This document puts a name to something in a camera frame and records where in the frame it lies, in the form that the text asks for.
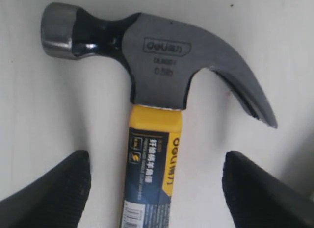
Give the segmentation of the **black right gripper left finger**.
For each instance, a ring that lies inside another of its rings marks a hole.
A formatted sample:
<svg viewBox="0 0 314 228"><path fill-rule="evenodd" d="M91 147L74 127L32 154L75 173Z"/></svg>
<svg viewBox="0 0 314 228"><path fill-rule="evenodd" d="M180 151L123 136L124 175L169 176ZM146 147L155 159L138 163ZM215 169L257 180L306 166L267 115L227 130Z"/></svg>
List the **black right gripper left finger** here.
<svg viewBox="0 0 314 228"><path fill-rule="evenodd" d="M0 202L2 228L76 228L91 189L89 153L70 154L36 181Z"/></svg>

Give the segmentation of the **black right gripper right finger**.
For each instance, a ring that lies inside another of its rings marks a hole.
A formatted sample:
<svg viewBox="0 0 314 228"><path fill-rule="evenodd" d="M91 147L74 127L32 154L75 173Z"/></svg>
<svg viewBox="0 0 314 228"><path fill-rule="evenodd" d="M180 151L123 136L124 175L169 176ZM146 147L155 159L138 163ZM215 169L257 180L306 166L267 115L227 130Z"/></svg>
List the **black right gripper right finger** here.
<svg viewBox="0 0 314 228"><path fill-rule="evenodd" d="M314 202L298 194L241 152L226 153L222 189L237 228L314 226Z"/></svg>

